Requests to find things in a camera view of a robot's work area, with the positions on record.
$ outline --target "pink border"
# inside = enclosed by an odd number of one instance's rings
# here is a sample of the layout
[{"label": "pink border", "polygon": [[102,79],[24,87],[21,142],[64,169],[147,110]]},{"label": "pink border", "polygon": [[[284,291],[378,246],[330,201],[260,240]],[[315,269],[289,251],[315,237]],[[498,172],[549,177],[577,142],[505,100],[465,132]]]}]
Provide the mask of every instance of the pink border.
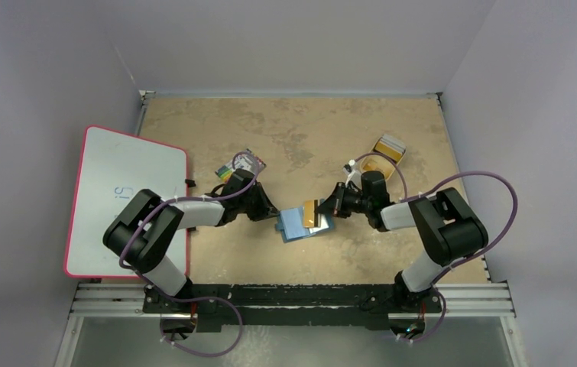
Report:
[{"label": "pink border", "polygon": [[[79,159],[79,169],[76,173],[76,184],[74,185],[74,199],[72,202],[72,212],[70,214],[70,227],[67,230],[67,243],[66,243],[66,254],[65,254],[65,259],[63,260],[63,271],[65,271],[65,273],[67,274],[68,277],[71,278],[107,278],[107,279],[116,279],[116,278],[121,278],[121,279],[137,279],[138,277],[136,275],[112,275],[112,276],[99,276],[99,275],[76,275],[76,274],[71,274],[68,270],[67,270],[67,259],[68,256],[70,254],[70,240],[72,237],[72,224],[74,224],[74,210],[76,208],[76,195],[79,192],[79,181],[81,180],[81,167],[83,165],[83,152],[86,150],[86,138],[88,136],[88,130],[90,130],[91,128],[100,128],[102,130],[107,130],[109,132],[116,132],[118,134],[122,134],[122,135],[127,135],[127,136],[131,136],[133,138],[137,138],[137,139],[141,139],[141,140],[145,140],[145,141],[150,141],[151,143],[155,143],[155,144],[159,144],[159,145],[164,145],[166,147],[170,147],[170,148],[175,148],[178,150],[181,150],[185,153],[185,157],[187,160],[189,160],[189,155],[187,154],[187,152],[180,148],[180,147],[175,147],[173,145],[169,145],[169,144],[164,144],[164,143],[160,143],[159,141],[154,141],[151,139],[146,139],[146,138],[141,138],[139,136],[133,135],[133,134],[128,134],[125,132],[118,132],[117,130],[113,130],[111,128],[105,128],[103,126],[98,126],[98,125],[90,125],[86,128],[86,131],[83,133],[83,143],[81,144],[81,158]],[[186,173],[185,173],[185,178],[189,178],[189,162],[186,163]],[[187,187],[185,185],[186,191],[185,191],[185,195],[189,195],[189,187]],[[189,265],[190,265],[190,260],[189,260],[189,256],[190,256],[190,244],[189,244],[189,231],[186,231],[186,270],[185,270],[185,275],[189,276]]]}]

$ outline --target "white wall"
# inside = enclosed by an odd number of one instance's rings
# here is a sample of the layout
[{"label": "white wall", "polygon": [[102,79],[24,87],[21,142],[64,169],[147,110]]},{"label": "white wall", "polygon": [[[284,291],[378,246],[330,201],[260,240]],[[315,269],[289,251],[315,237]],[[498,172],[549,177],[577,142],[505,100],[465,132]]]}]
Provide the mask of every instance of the white wall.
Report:
[{"label": "white wall", "polygon": [[435,93],[494,0],[102,0],[140,89]]},{"label": "white wall", "polygon": [[0,1],[0,365],[53,365],[83,130],[131,130],[138,93],[92,2]]},{"label": "white wall", "polygon": [[[510,281],[531,360],[577,365],[577,2],[497,1],[442,101],[460,168],[502,173],[520,195],[487,259]],[[466,190],[501,228],[504,190],[477,179]]]}]

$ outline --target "robotic arm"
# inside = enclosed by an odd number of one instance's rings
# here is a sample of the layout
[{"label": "robotic arm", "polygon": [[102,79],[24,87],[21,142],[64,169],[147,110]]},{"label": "robotic arm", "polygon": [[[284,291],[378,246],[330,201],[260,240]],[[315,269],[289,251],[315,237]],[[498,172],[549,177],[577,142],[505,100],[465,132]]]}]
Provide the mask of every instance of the robotic arm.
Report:
[{"label": "robotic arm", "polygon": [[[213,191],[203,197],[236,193],[247,186],[253,177],[251,172],[237,169],[220,194]],[[106,230],[103,236],[104,245],[120,256],[141,221],[161,201],[161,198],[149,189],[138,192]],[[244,193],[220,202],[180,201],[175,206],[166,206],[154,217],[151,226],[145,228],[135,239],[125,260],[164,293],[181,297],[181,290],[192,283],[165,255],[175,232],[197,226],[223,226],[243,213],[256,222],[278,216],[279,210],[270,202],[259,182],[254,183]]]},{"label": "robotic arm", "polygon": [[436,278],[454,261],[474,254],[488,243],[486,228],[454,188],[437,191],[431,197],[393,203],[381,172],[361,174],[361,187],[354,178],[347,183],[338,182],[317,212],[340,218],[363,213],[369,225],[379,232],[416,226],[424,251],[394,279],[394,301],[399,304],[422,300]]}]

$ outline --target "table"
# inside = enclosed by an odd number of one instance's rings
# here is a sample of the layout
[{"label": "table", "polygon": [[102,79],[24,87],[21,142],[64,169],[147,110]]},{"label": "table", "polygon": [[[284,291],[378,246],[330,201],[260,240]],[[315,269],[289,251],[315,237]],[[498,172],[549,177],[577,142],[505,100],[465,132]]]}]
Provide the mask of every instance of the table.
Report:
[{"label": "table", "polygon": [[[370,150],[383,134],[407,144],[400,168],[410,194],[457,172],[433,98],[153,98],[141,136],[186,150],[193,195],[209,192],[214,171],[250,148],[267,164],[259,177],[279,209],[327,197],[344,180],[342,165]],[[464,193],[460,181],[451,183]],[[403,196],[394,175],[387,188]],[[200,227],[190,238],[190,278],[197,283],[391,283],[423,250],[415,229],[380,233],[363,215],[335,219],[335,231],[283,243],[275,219],[240,216],[219,228]],[[442,279],[485,283],[481,259]]]}]

